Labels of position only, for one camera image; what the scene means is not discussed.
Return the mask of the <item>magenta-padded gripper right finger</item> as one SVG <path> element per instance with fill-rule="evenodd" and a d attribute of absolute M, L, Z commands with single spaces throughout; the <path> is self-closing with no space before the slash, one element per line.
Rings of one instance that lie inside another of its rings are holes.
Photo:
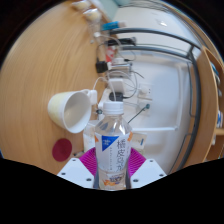
<path fill-rule="evenodd" d="M 146 159 L 135 149 L 127 163 L 126 186 L 128 189 L 136 189 L 157 181 L 166 174 L 154 159 Z"/>

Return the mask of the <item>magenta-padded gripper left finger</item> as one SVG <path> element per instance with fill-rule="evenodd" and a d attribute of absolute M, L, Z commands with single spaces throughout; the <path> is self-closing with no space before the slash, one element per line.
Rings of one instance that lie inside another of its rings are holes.
<path fill-rule="evenodd" d="M 88 150 L 80 158 L 71 158 L 59 171 L 58 176 L 78 186 L 97 189 L 98 172 L 95 149 Z"/>

